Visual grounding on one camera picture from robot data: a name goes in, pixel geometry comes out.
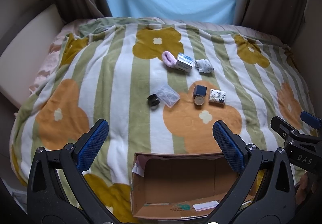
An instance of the dark blue cube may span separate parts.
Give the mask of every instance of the dark blue cube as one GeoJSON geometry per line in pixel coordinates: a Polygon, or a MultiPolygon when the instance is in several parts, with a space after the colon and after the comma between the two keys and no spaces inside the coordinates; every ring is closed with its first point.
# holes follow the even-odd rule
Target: dark blue cube
{"type": "Polygon", "coordinates": [[[197,85],[194,87],[194,93],[193,96],[206,96],[206,92],[207,92],[207,87],[205,86],[201,86],[201,85],[197,85]]]}

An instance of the floral blanket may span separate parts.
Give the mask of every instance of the floral blanket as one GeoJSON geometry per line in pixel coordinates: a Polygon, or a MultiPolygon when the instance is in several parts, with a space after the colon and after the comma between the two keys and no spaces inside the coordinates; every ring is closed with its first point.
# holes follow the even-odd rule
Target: floral blanket
{"type": "MultiPolygon", "coordinates": [[[[200,30],[137,19],[102,18],[69,34],[59,65],[18,112],[11,135],[11,160],[22,182],[28,180],[36,148],[61,149],[99,118],[110,125],[90,170],[83,172],[93,191],[122,222],[137,222],[130,210],[135,152],[208,153],[220,151],[212,126],[223,120],[246,143],[265,150],[283,146],[270,127],[278,115],[305,134],[313,133],[300,113],[313,114],[308,89],[289,49],[231,31],[200,30]],[[184,73],[165,66],[161,54],[182,52],[207,59],[210,74],[184,73]],[[147,96],[163,84],[180,94],[174,107],[148,107],[147,96]],[[226,91],[225,105],[206,100],[197,108],[195,85],[226,91]]],[[[296,177],[300,169],[292,166],[296,177]]],[[[78,205],[63,175],[70,202],[78,205]]]]}

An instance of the open cardboard box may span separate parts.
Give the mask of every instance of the open cardboard box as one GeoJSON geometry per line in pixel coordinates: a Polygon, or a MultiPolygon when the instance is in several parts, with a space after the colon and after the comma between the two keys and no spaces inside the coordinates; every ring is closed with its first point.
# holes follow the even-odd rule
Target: open cardboard box
{"type": "MultiPolygon", "coordinates": [[[[149,220],[207,216],[238,178],[222,153],[136,153],[132,172],[133,216],[149,220]]],[[[255,193],[253,185],[245,201],[255,193]]]]}

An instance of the bed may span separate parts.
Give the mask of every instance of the bed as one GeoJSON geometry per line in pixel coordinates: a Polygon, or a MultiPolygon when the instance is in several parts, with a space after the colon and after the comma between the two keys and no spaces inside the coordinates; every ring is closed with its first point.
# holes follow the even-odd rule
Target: bed
{"type": "MultiPolygon", "coordinates": [[[[305,81],[289,47],[274,36],[159,18],[101,18],[62,28],[52,4],[12,39],[0,58],[5,74],[0,91],[19,108],[9,149],[12,169],[24,184],[36,148],[75,143],[104,118],[109,138],[83,175],[120,221],[138,222],[130,209],[135,152],[220,152],[211,134],[217,120],[266,150],[283,146],[270,127],[276,115],[301,133],[316,135],[299,118],[303,110],[314,114],[305,81]],[[161,60],[165,50],[175,57],[181,52],[193,60],[207,59],[214,72],[168,68],[161,60]],[[172,108],[160,103],[151,110],[147,96],[163,84],[180,100],[172,108]],[[226,104],[206,101],[197,109],[192,99],[197,84],[207,87],[206,98],[210,89],[226,91],[226,104]]],[[[292,171],[296,183],[303,170],[292,165],[292,171]]],[[[63,173],[59,176],[70,202],[79,206],[63,173]]]]}

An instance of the brown round lid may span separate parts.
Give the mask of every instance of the brown round lid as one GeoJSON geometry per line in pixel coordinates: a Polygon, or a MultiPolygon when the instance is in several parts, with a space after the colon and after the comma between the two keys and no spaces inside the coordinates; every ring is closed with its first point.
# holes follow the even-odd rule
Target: brown round lid
{"type": "Polygon", "coordinates": [[[201,106],[203,103],[204,103],[204,98],[203,96],[196,96],[194,98],[194,103],[197,105],[197,106],[201,106]]]}

